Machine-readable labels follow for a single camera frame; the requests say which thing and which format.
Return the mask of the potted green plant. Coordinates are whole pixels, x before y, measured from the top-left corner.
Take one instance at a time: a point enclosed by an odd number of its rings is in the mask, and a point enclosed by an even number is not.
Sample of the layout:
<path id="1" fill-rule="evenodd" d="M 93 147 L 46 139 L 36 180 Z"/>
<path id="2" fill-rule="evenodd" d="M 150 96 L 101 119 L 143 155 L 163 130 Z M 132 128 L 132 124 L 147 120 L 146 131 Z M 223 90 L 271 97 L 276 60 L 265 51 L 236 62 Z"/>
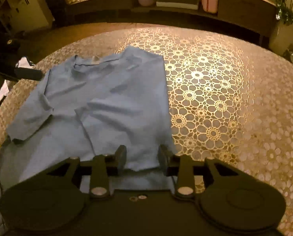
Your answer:
<path id="1" fill-rule="evenodd" d="M 270 36 L 269 48 L 278 55 L 293 49 L 293 0 L 270 0 L 275 3 L 277 24 Z"/>

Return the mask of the long wooden sideboard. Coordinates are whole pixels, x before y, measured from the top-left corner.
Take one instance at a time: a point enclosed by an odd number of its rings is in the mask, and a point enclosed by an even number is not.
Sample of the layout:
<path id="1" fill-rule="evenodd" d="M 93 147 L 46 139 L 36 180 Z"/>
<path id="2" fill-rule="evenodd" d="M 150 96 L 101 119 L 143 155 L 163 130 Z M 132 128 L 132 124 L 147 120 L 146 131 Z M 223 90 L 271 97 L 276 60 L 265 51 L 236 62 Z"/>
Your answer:
<path id="1" fill-rule="evenodd" d="M 204 29 L 267 46 L 277 20 L 268 0 L 218 0 L 218 12 L 205 12 L 201 0 L 155 0 L 143 7 L 138 0 L 82 0 L 65 8 L 69 23 L 94 21 L 114 12 L 119 21 Z"/>

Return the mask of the pink box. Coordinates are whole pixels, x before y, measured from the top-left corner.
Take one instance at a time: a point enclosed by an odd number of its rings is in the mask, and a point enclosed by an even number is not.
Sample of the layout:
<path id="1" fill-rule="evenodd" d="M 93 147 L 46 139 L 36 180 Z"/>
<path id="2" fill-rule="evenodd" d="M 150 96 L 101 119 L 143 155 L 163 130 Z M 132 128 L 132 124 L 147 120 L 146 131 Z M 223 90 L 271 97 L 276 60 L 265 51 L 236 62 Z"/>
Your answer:
<path id="1" fill-rule="evenodd" d="M 201 0 L 205 12 L 215 14 L 218 12 L 218 0 Z"/>

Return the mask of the light blue t-shirt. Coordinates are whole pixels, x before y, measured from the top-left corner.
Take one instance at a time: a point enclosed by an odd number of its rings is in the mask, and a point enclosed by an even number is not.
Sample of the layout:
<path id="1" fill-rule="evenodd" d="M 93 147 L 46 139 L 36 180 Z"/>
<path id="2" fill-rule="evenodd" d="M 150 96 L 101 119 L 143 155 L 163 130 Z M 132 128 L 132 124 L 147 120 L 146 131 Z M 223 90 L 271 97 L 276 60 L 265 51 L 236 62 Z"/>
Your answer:
<path id="1" fill-rule="evenodd" d="M 174 148 L 164 58 L 129 46 L 100 59 L 73 56 L 47 71 L 6 130 L 1 190 L 69 157 L 91 160 L 127 148 L 111 187 L 172 190 L 158 148 Z M 0 214 L 0 235 L 4 232 Z"/>

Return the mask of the white and blue jersey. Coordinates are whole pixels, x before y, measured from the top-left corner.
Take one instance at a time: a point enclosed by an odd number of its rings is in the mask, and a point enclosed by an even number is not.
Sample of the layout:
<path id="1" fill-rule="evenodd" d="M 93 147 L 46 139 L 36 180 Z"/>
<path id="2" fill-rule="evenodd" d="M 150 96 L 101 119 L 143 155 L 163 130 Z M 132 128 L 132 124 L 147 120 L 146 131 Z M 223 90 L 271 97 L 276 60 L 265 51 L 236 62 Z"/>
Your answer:
<path id="1" fill-rule="evenodd" d="M 0 70 L 0 76 L 3 78 L 3 83 L 0 87 L 0 102 L 10 92 L 8 82 L 18 82 L 19 80 L 21 80 L 16 77 L 14 73 L 15 68 L 35 69 L 35 64 L 27 56 L 22 56 L 14 66 L 7 67 L 6 72 Z"/>

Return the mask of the floral lace tablecloth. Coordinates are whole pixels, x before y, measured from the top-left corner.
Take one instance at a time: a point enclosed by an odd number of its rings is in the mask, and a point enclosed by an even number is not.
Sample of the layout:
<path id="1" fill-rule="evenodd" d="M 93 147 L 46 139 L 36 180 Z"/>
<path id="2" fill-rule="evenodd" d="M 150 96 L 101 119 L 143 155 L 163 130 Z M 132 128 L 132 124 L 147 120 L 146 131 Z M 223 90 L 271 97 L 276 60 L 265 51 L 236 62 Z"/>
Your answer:
<path id="1" fill-rule="evenodd" d="M 217 158 L 274 186 L 286 199 L 279 229 L 293 235 L 293 64 L 246 41 L 181 28 L 116 30 L 66 45 L 37 64 L 100 59 L 137 47 L 164 58 L 172 151 Z M 39 83 L 21 80 L 0 107 L 6 130 Z"/>

